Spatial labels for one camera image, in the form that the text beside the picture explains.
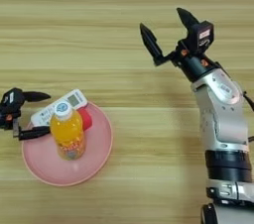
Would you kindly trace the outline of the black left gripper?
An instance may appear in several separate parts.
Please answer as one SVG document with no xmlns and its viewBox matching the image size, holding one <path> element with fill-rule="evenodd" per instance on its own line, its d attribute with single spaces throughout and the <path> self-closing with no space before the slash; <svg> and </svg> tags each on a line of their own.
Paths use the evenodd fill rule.
<svg viewBox="0 0 254 224">
<path fill-rule="evenodd" d="M 28 102 L 40 102 L 51 98 L 49 94 L 37 91 L 26 91 L 23 95 Z M 0 129 L 12 130 L 13 137 L 19 137 L 20 141 L 37 139 L 50 132 L 49 126 L 33 127 L 30 130 L 20 130 L 18 122 L 20 116 L 20 109 L 0 108 Z"/>
</svg>

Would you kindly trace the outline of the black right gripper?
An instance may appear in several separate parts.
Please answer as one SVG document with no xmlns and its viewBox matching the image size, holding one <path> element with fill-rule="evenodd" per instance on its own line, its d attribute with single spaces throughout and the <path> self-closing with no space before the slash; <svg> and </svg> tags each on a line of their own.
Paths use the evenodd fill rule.
<svg viewBox="0 0 254 224">
<path fill-rule="evenodd" d="M 177 12 L 188 33 L 197 33 L 199 20 L 186 9 L 178 8 Z M 209 59 L 204 53 L 197 55 L 192 53 L 185 40 L 178 41 L 176 48 L 168 55 L 163 56 L 157 45 L 156 37 L 143 23 L 140 24 L 140 32 L 145 47 L 155 59 L 155 65 L 159 66 L 170 61 L 175 67 L 182 70 L 190 82 L 196 82 L 212 70 L 219 68 L 219 64 Z"/>
</svg>

